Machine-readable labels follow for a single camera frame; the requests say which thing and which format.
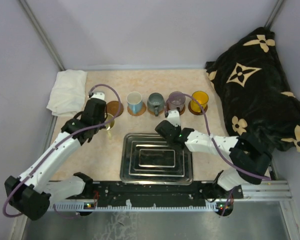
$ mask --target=wooden coaster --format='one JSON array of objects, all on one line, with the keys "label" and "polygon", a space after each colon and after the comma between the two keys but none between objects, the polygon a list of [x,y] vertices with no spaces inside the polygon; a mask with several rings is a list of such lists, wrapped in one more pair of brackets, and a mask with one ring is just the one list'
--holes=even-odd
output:
[{"label": "wooden coaster", "polygon": [[134,113],[132,112],[132,110],[129,108],[129,106],[127,107],[127,110],[128,110],[128,113],[129,113],[131,116],[138,117],[138,116],[141,116],[142,114],[145,113],[145,111],[147,110],[147,106],[146,106],[145,103],[143,102],[143,103],[142,103],[142,108],[141,108],[141,110],[140,110],[137,114],[134,114]]},{"label": "wooden coaster", "polygon": [[[201,111],[201,112],[193,111],[193,110],[191,109],[190,103],[191,103],[191,101],[190,101],[189,104],[188,104],[188,109],[189,109],[190,113],[192,113],[193,115],[197,115],[197,116],[203,115],[203,112],[202,112],[202,111]],[[205,112],[207,112],[207,110],[208,110],[208,105],[206,105],[205,108],[204,108],[204,111],[205,111]]]},{"label": "wooden coaster", "polygon": [[[167,111],[169,111],[170,109],[169,109],[169,105],[167,104],[166,105],[166,109],[167,109]],[[181,116],[182,114],[184,114],[185,113],[185,111],[186,111],[186,105],[184,105],[184,107],[183,107],[183,109],[181,110],[181,112],[179,112],[179,115]]]},{"label": "wooden coaster", "polygon": [[[160,111],[160,112],[159,112],[159,115],[162,114],[164,111],[165,111],[165,109],[163,109],[162,111]],[[150,111],[149,108],[148,108],[148,112],[149,112],[151,115],[155,116],[155,113],[154,113],[153,111]]]},{"label": "wooden coaster", "polygon": [[[118,111],[118,108],[119,108],[119,102],[118,101],[111,101],[111,102],[108,102],[106,104],[106,112],[111,114],[112,116],[114,116],[117,111]],[[121,110],[119,112],[119,115],[118,117],[124,112],[124,105],[121,103]]]}]

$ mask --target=white wall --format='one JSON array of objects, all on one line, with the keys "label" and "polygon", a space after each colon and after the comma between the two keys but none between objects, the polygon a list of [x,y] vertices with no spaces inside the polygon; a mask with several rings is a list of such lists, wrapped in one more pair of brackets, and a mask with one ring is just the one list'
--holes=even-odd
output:
[{"label": "white wall", "polygon": [[[300,100],[300,0],[288,0],[273,26],[277,51],[294,95]],[[300,213],[300,153],[276,152],[279,173],[288,180]]]},{"label": "white wall", "polygon": [[275,0],[27,0],[68,69],[201,68]]},{"label": "white wall", "polygon": [[2,214],[4,182],[39,156],[57,68],[16,0],[0,1],[0,240],[13,220]]}]

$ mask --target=gray floor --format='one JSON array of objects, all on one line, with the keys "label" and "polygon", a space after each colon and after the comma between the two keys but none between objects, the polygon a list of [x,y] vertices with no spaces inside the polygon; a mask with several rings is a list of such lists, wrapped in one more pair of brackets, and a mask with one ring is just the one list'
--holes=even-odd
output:
[{"label": "gray floor", "polygon": [[278,203],[235,203],[213,212],[96,212],[64,219],[48,212],[27,223],[23,240],[288,240]]}]

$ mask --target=metal tray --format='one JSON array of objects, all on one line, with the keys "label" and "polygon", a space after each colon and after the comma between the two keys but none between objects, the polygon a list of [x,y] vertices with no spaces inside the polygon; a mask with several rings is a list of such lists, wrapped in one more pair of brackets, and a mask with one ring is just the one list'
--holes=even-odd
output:
[{"label": "metal tray", "polygon": [[128,133],[120,178],[124,183],[189,185],[193,181],[192,153],[172,149],[158,134]]}]

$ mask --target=white towel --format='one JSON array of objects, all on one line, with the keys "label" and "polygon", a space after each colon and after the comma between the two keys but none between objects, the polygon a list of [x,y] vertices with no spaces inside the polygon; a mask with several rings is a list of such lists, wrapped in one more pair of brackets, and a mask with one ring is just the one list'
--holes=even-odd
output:
[{"label": "white towel", "polygon": [[86,80],[85,71],[58,72],[46,108],[51,110],[54,116],[73,117],[85,104]]}]

